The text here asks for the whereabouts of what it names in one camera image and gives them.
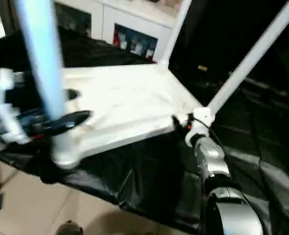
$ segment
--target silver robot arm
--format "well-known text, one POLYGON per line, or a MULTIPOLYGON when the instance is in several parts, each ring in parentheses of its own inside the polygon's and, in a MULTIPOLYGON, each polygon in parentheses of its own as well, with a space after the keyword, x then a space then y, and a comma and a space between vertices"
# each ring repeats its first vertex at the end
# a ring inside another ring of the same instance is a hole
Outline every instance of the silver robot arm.
POLYGON ((206 195, 204 226, 207 235, 262 235, 262 224, 232 179, 223 149, 209 137, 214 121, 210 109, 197 108, 185 117, 173 117, 174 125, 194 148, 206 195))
POLYGON ((232 180, 222 148, 210 137, 201 136, 194 153, 207 197, 206 234, 262 235, 261 222, 232 180))

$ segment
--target beige floor tile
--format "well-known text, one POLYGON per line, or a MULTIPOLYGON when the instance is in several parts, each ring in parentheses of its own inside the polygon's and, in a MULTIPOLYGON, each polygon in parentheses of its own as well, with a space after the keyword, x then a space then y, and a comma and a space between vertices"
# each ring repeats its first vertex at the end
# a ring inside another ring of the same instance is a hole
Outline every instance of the beige floor tile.
POLYGON ((9 182, 16 173, 18 170, 0 161, 0 183, 9 182))
POLYGON ((68 220, 78 223, 85 235, 156 234, 158 227, 153 221, 76 190, 72 191, 48 235, 54 235, 58 227, 68 220))
POLYGON ((159 225, 158 235, 189 235, 189 234, 165 225, 159 225))
POLYGON ((19 172, 2 189, 0 232, 5 235, 44 235, 63 208, 71 189, 46 185, 39 178, 19 172))

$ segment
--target white cabinet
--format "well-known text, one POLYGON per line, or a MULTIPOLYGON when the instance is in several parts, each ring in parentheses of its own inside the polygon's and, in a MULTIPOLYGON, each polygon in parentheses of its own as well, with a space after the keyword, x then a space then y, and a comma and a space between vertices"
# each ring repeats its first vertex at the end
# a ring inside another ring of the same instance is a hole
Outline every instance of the white cabinet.
POLYGON ((92 0, 55 0, 55 2, 56 11, 60 11, 60 14, 57 14, 57 21, 63 21, 62 26, 75 31, 80 30, 80 33, 83 29, 87 29, 87 35, 94 39, 102 39, 103 4, 92 0))
MULTIPOLYGON (((149 44, 152 44, 155 50, 153 60, 159 61, 162 58, 163 52, 171 34, 171 30, 169 28, 134 16, 132 14, 114 9, 112 7, 105 6, 103 18, 103 40, 109 44, 113 44, 116 25, 123 26, 135 32, 152 37, 152 42, 149 42, 149 44)), ((134 37, 137 37, 139 41, 143 40, 140 39, 140 35, 135 35, 134 37)))
POLYGON ((156 62, 162 58, 177 14, 147 0, 54 1, 59 26, 156 62))

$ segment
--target white plastic part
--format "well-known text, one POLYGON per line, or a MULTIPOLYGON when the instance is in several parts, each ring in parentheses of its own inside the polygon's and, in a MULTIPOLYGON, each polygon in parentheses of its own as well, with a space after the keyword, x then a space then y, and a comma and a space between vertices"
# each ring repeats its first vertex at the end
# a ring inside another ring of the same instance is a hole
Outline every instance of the white plastic part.
POLYGON ((12 105, 5 103, 5 92, 14 88, 14 74, 10 69, 0 69, 0 122, 5 127, 7 133, 1 137, 8 143, 17 142, 25 144, 30 142, 30 138, 23 131, 18 120, 17 113, 12 109, 12 105))
MULTIPOLYGON (((44 108, 51 120, 64 115, 62 59, 53 1, 16 0, 16 10, 44 108)), ((53 161, 63 168, 79 161, 74 142, 65 133, 53 138, 53 161)))
POLYGON ((178 35, 180 33, 181 27, 183 25, 184 19, 188 13, 192 0, 184 0, 181 4, 180 10, 178 12, 175 25, 172 29, 172 33, 170 35, 169 41, 166 45, 164 54, 159 64, 168 68, 170 56, 173 53, 173 49, 175 47, 178 35))
POLYGON ((277 14, 260 39, 255 43, 250 52, 211 100, 208 107, 211 109, 212 114, 215 115, 223 104, 225 104, 288 24, 289 1, 277 14))
MULTIPOLYGON (((215 116, 212 116, 211 110, 208 107, 195 108, 193 110, 193 117, 204 122, 208 127, 210 127, 212 122, 215 120, 215 116)), ((194 135, 203 134, 208 136, 208 128, 206 128, 206 126, 197 120, 192 122, 191 129, 185 136, 185 142, 189 147, 192 147, 190 140, 194 135)))
POLYGON ((172 132, 172 115, 184 122, 187 113, 202 107, 169 70, 157 67, 64 69, 66 88, 81 92, 67 102, 68 111, 93 111, 90 120, 70 131, 82 157, 172 132))

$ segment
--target cabinet door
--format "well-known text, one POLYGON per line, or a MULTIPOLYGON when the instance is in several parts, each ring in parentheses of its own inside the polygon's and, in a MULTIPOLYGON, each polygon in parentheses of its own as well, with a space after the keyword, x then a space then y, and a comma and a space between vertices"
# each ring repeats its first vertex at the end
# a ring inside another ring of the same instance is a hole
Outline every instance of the cabinet door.
POLYGON ((171 35, 169 28, 109 6, 104 6, 103 23, 103 40, 107 43, 153 57, 156 62, 162 58, 171 35))
POLYGON ((59 26, 102 39, 103 4, 92 0, 55 0, 59 26))

